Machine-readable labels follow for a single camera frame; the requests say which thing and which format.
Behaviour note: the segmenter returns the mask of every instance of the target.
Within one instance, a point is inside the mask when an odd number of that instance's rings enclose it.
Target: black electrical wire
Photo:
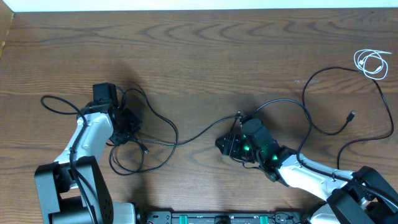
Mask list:
[[[321,69],[321,70],[315,72],[315,73],[310,77],[310,79],[308,79],[307,83],[305,84],[305,86],[304,86],[304,88],[303,88],[303,92],[302,92],[302,101],[303,101],[303,105],[304,105],[304,106],[305,106],[305,101],[304,101],[305,90],[307,89],[307,86],[308,86],[308,84],[310,83],[310,81],[312,80],[312,78],[313,78],[315,75],[318,75],[318,74],[321,73],[321,72],[324,72],[324,71],[327,71],[327,70],[333,70],[333,69],[346,70],[346,71],[356,72],[356,73],[359,73],[359,74],[364,75],[364,73],[363,73],[362,71],[360,71],[360,70],[351,69],[351,68],[344,68],[344,67],[328,67],[328,68],[324,68],[324,69]],[[349,145],[354,144],[354,143],[356,143],[356,142],[374,141],[374,140],[385,139],[385,138],[388,138],[389,136],[391,136],[392,133],[394,132],[394,122],[393,122],[393,120],[392,120],[392,115],[391,115],[390,109],[389,109],[389,107],[388,107],[387,101],[386,101],[386,99],[385,99],[385,97],[384,97],[384,94],[383,94],[383,92],[381,91],[381,88],[380,88],[379,84],[377,83],[377,81],[375,81],[375,80],[373,80],[373,79],[372,79],[372,81],[373,81],[373,83],[376,85],[377,90],[378,90],[379,93],[380,93],[381,100],[383,101],[384,106],[386,107],[386,110],[387,110],[387,113],[388,113],[388,117],[389,117],[389,120],[390,120],[390,123],[391,123],[391,129],[390,129],[389,133],[386,134],[385,136],[381,136],[381,137],[372,137],[372,138],[361,138],[361,139],[356,139],[356,140],[347,142],[347,143],[340,149],[340,151],[338,152],[338,155],[337,155],[337,169],[340,169],[340,157],[341,157],[341,153],[343,153],[344,149],[346,149]],[[349,120],[348,118],[349,118],[349,117],[347,117],[347,120],[346,120],[345,124],[344,124],[338,131],[336,131],[336,132],[334,132],[334,133],[326,133],[326,132],[322,131],[320,128],[318,128],[318,127],[317,127],[315,124],[313,124],[313,123],[312,123],[312,126],[313,126],[317,131],[319,131],[319,132],[322,133],[322,134],[326,134],[326,135],[336,135],[336,134],[340,133],[342,130],[344,130],[344,128],[345,128],[345,127],[347,126],[347,124],[350,122],[350,120]]]
[[[266,168],[264,167],[264,162],[262,161],[262,159],[260,157],[260,150],[256,151],[256,158],[257,158],[258,163],[260,164],[260,168],[262,170],[266,170]]]
[[[169,124],[169,125],[173,128],[173,130],[174,130],[174,132],[175,132],[175,143],[172,145],[172,147],[173,147],[172,152],[170,153],[170,155],[168,156],[168,158],[167,158],[163,163],[161,163],[161,165],[159,165],[159,166],[157,166],[157,167],[150,168],[150,169],[144,169],[144,170],[142,170],[142,164],[143,164],[143,162],[144,162],[144,150],[141,148],[141,147],[142,147],[142,143],[139,143],[139,142],[138,142],[138,140],[140,140],[140,139],[137,139],[137,138],[136,138],[136,140],[135,140],[134,142],[136,142],[136,143],[139,145],[140,149],[141,149],[141,157],[142,157],[142,159],[141,159],[140,168],[138,168],[138,170],[129,170],[129,169],[123,167],[120,163],[118,163],[118,162],[114,159],[114,155],[113,155],[114,148],[113,148],[113,150],[111,150],[111,153],[109,154],[109,164],[110,164],[112,170],[115,171],[115,173],[117,173],[117,174],[119,174],[119,175],[122,174],[122,173],[120,173],[120,172],[117,172],[117,171],[114,169],[114,167],[112,166],[111,161],[115,162],[115,164],[116,164],[119,168],[121,168],[122,170],[125,170],[125,171],[128,172],[127,174],[123,174],[123,175],[131,175],[131,174],[136,174],[136,173],[144,173],[144,172],[150,172],[150,171],[154,171],[154,170],[160,169],[162,166],[164,166],[164,165],[171,159],[171,157],[173,156],[173,154],[174,154],[174,152],[175,152],[175,149],[177,148],[177,143],[178,143],[178,130],[177,130],[176,125],[175,125],[171,120],[169,120],[169,119],[165,118],[164,116],[158,114],[158,112],[156,112],[156,111],[153,109],[153,107],[152,107],[152,106],[150,105],[150,103],[149,103],[148,97],[146,96],[146,94],[145,94],[143,91],[140,91],[140,90],[138,90],[138,89],[136,89],[136,88],[130,88],[130,89],[126,90],[126,91],[123,91],[120,87],[118,87],[118,88],[119,88],[119,90],[122,91],[122,94],[123,94],[122,100],[121,100],[121,102],[122,102],[122,103],[121,103],[121,109],[123,109],[123,108],[125,107],[125,105],[126,105],[126,102],[127,102],[127,92],[129,92],[129,91],[136,91],[136,92],[140,93],[140,94],[142,95],[142,97],[144,97],[144,99],[145,99],[145,101],[146,101],[146,103],[147,103],[149,109],[150,109],[158,118],[160,118],[161,120],[165,121],[167,124]]]
[[[196,136],[194,136],[194,137],[192,137],[192,138],[190,138],[190,139],[188,139],[188,140],[186,140],[186,141],[184,141],[184,142],[178,143],[178,144],[176,144],[176,146],[182,146],[182,145],[185,145],[185,144],[187,144],[187,143],[190,143],[190,142],[192,142],[193,140],[195,140],[196,138],[200,137],[203,133],[205,133],[207,130],[209,130],[209,129],[210,129],[211,127],[213,127],[214,125],[219,124],[219,123],[221,123],[221,122],[223,122],[223,121],[226,121],[226,120],[228,120],[228,119],[233,119],[233,118],[237,118],[237,117],[236,117],[236,116],[228,116],[228,117],[219,119],[218,121],[216,121],[216,122],[214,122],[213,124],[209,125],[207,128],[205,128],[202,132],[200,132],[200,133],[197,134]],[[157,141],[152,141],[152,140],[148,140],[148,139],[141,139],[141,138],[139,138],[139,139],[137,139],[137,140],[143,141],[143,142],[148,142],[148,143],[151,143],[151,144],[158,144],[158,145],[165,146],[165,147],[174,147],[174,144],[165,144],[165,143],[161,143],[161,142],[157,142]]]
[[[231,135],[232,135],[232,131],[233,131],[234,127],[235,127],[235,124],[236,124],[236,121],[237,121],[237,120],[238,120],[238,117],[235,117],[234,123],[232,124],[231,129],[229,130],[228,139],[229,139],[229,138],[231,137]],[[243,162],[243,161],[239,161],[239,160],[237,160],[237,159],[235,159],[235,158],[232,158],[232,156],[231,156],[232,147],[234,146],[234,143],[235,143],[235,135],[234,135],[234,138],[232,139],[231,146],[229,147],[229,158],[230,158],[232,161],[234,161],[234,162],[242,163],[242,164],[243,164],[243,167],[244,167],[244,162]]]
[[[125,167],[123,167],[114,157],[114,150],[116,149],[117,146],[113,146],[111,152],[109,153],[109,166],[111,167],[111,169],[113,170],[113,172],[115,172],[117,175],[121,175],[121,176],[128,176],[128,175],[133,175],[138,173],[141,169],[142,166],[144,165],[144,150],[141,148],[141,145],[138,144],[141,150],[141,163],[138,167],[138,169],[136,170],[131,170],[131,169],[127,169]],[[118,172],[112,165],[112,161],[122,170],[126,171],[127,173],[120,173]]]
[[[46,99],[46,98],[51,98],[51,99],[62,101],[64,103],[66,103],[67,105],[71,106],[74,110],[76,110],[76,113],[64,113],[64,112],[60,112],[60,111],[56,111],[56,110],[51,109],[44,103],[44,99]],[[95,216],[94,209],[91,206],[90,201],[88,200],[87,194],[86,194],[86,192],[85,192],[85,190],[84,190],[84,188],[83,188],[83,186],[82,186],[82,184],[80,182],[80,178],[79,178],[80,175],[79,175],[79,173],[78,173],[78,171],[76,169],[76,164],[73,161],[73,156],[76,154],[77,144],[79,143],[79,140],[80,140],[81,136],[83,135],[83,133],[85,132],[86,127],[88,126],[87,120],[84,117],[84,115],[81,113],[81,111],[75,105],[71,104],[69,101],[64,100],[64,99],[62,99],[60,97],[45,95],[45,96],[41,97],[40,102],[44,106],[44,108],[46,108],[46,109],[48,109],[48,110],[50,110],[50,111],[52,111],[54,113],[58,113],[58,114],[79,114],[79,116],[83,119],[83,126],[82,126],[81,130],[79,131],[78,136],[76,137],[75,141],[73,142],[72,147],[70,148],[69,163],[70,163],[70,170],[71,170],[73,176],[75,177],[76,184],[77,184],[77,186],[78,186],[78,188],[80,190],[81,197],[83,198],[83,200],[86,203],[86,206],[87,206],[87,209],[88,209],[88,213],[90,214],[91,221],[94,224],[98,224],[97,217]]]
[[[293,215],[288,215],[288,214],[286,214],[286,213],[284,213],[284,212],[276,212],[276,213],[275,213],[275,215],[274,215],[275,223],[276,223],[276,216],[277,216],[278,214],[286,215],[287,218],[286,218],[285,220],[291,220],[291,221],[293,222],[293,224],[299,224],[299,223],[301,223],[300,221],[295,222],[295,221],[294,221],[294,216],[293,216]]]
[[[245,162],[242,162],[242,166],[246,169],[259,169],[258,167],[246,167],[244,164]]]
[[[361,189],[361,190],[363,190],[365,192],[368,192],[368,193],[373,194],[373,195],[375,195],[375,196],[377,196],[379,198],[384,199],[385,201],[389,202],[390,204],[392,204],[393,206],[398,208],[398,202],[396,202],[390,195],[380,191],[379,189],[375,189],[375,188],[372,188],[372,187],[368,187],[368,186],[362,185],[362,184],[357,183],[357,182],[355,182],[353,180],[350,180],[350,179],[335,175],[334,173],[333,174],[329,174],[327,172],[318,170],[316,168],[308,166],[306,163],[304,163],[301,160],[300,152],[302,150],[302,147],[303,147],[305,141],[308,139],[308,137],[309,137],[309,135],[311,133],[311,129],[312,129],[312,118],[311,118],[310,112],[308,111],[308,109],[303,104],[299,103],[298,101],[291,100],[291,99],[271,100],[271,101],[268,101],[267,103],[264,103],[263,105],[261,105],[255,112],[253,112],[252,115],[256,114],[261,108],[263,108],[263,107],[265,107],[265,106],[267,106],[267,105],[269,105],[271,103],[275,103],[275,102],[279,102],[279,101],[289,101],[289,102],[295,103],[295,104],[299,105],[301,108],[303,108],[304,113],[306,113],[306,117],[307,117],[308,123],[309,123],[309,128],[308,128],[306,136],[304,137],[304,140],[300,143],[300,145],[299,145],[299,147],[297,149],[297,152],[296,152],[297,161],[300,163],[301,166],[304,166],[305,168],[307,168],[307,169],[309,169],[311,171],[317,172],[317,173],[325,175],[327,177],[332,177],[334,179],[345,181],[345,182],[347,182],[347,183],[349,183],[349,184],[351,184],[351,185],[353,185],[353,186],[355,186],[355,187],[357,187],[357,188],[359,188],[359,189]]]

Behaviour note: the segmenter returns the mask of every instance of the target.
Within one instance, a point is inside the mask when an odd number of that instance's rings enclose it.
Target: wood grain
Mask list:
[[[300,100],[311,74],[333,65],[354,67],[353,53],[371,48],[394,52],[386,57],[390,71],[380,86],[396,118],[397,27],[397,9],[20,13],[0,60],[1,221],[42,221],[34,171],[52,162],[75,130],[74,117],[41,107],[44,94],[82,107],[91,100],[94,83],[123,88],[139,83],[154,108],[175,122],[183,140],[268,100]],[[340,135],[312,133],[303,153],[313,160],[334,167],[345,142],[389,130],[375,86],[361,75],[325,72],[306,94],[322,129],[338,129],[351,110],[358,114]],[[150,113],[142,98],[131,95],[129,104],[144,120],[142,137],[173,140],[172,129]],[[307,131],[302,110],[288,103],[264,109],[261,118],[278,142],[291,148]],[[100,167],[112,198],[176,211],[309,209],[316,204],[310,194],[273,184],[222,157],[214,141],[230,125],[215,126],[179,147],[161,170],[144,175],[114,174],[106,148]],[[160,164],[170,152],[148,148],[146,167]],[[118,157],[131,168],[139,162],[135,145],[120,147]],[[371,166],[398,189],[397,159],[394,134],[352,145],[341,165],[351,170]]]

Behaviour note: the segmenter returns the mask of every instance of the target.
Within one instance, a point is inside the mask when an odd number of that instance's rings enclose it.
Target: coiled white cable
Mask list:
[[[354,54],[354,63],[355,66],[360,69],[364,75],[368,78],[371,78],[373,80],[382,80],[383,78],[385,78],[387,76],[387,72],[388,72],[388,64],[387,62],[380,56],[380,54],[391,54],[390,52],[385,52],[385,51],[381,51],[381,50],[372,50],[372,49],[363,49],[363,50],[359,50],[357,52],[355,52]],[[369,57],[372,58],[376,58],[379,59],[381,62],[381,65],[377,67],[377,69],[375,69],[373,72],[366,70],[366,61],[368,60]],[[372,77],[371,75],[375,75],[381,71],[383,71],[383,68],[385,69],[384,72],[384,76],[381,78],[375,78]]]

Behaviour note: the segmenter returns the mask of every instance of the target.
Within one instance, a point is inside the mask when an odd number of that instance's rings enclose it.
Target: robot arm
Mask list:
[[[77,188],[79,178],[96,220],[102,223],[135,224],[133,204],[112,202],[98,166],[106,141],[125,144],[139,129],[140,120],[118,105],[116,87],[110,83],[93,85],[94,99],[81,112],[87,120],[77,119],[77,128],[65,150],[51,164],[39,166],[35,182],[46,224],[92,223],[87,204],[81,197],[62,198],[61,194]],[[73,161],[78,177],[73,175],[70,149],[77,139]]]
[[[228,133],[216,140],[222,154],[235,161],[259,163],[258,169],[273,182],[300,188],[328,204],[311,214],[307,221],[321,223],[393,223],[398,218],[398,209],[382,198],[372,202],[375,195],[368,194],[347,181],[333,178],[343,177],[359,184],[378,189],[395,201],[398,193],[374,169],[363,167],[357,172],[338,170],[324,166],[299,155],[307,166],[330,176],[310,170],[297,160],[296,151],[279,146],[259,119],[241,122],[241,133]]]

